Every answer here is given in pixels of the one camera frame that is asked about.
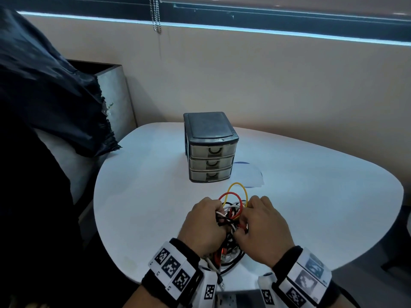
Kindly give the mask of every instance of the left hand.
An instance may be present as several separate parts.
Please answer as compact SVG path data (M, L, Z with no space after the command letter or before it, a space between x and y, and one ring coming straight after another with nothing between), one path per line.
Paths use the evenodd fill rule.
M221 201L205 197L187 214L177 237L200 257L215 252L226 238L228 228L217 224L215 211L224 214Z

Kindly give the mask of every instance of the right hand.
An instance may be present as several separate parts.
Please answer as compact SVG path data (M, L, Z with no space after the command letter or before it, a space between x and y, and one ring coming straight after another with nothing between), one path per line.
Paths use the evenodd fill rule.
M295 246L287 222L268 197L254 195L240 215L240 224L248 224L248 233L238 228L234 238L252 259L273 268L286 251Z

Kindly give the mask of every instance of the wristband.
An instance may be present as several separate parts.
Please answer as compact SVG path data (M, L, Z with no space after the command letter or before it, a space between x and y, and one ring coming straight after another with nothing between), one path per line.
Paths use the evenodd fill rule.
M203 273L200 257L178 239L165 242L149 262L150 270L141 285L170 308L188 305Z
M273 267L272 289L290 308L326 308L341 294L331 271L308 249L289 249Z

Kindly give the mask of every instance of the black bag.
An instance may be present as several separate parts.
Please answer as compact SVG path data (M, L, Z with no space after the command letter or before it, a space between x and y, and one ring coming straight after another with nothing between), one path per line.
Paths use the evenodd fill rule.
M86 157L120 148L97 77L76 70L28 20L0 6L0 87L34 128Z

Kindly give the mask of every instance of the yellow cable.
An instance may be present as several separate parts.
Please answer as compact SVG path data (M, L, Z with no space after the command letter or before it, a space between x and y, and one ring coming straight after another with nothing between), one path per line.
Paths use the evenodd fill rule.
M232 183L231 186L229 187L229 189L227 190L227 192L230 192L231 187L234 186L234 185L240 185L243 188L244 193L245 193L245 206L244 207L247 207L247 205L248 205L248 194L247 194L247 190L245 190L245 187L242 184L237 183L237 182ZM228 197L229 197L229 195L226 195L226 197L224 199L223 207L224 207L224 205L226 205Z

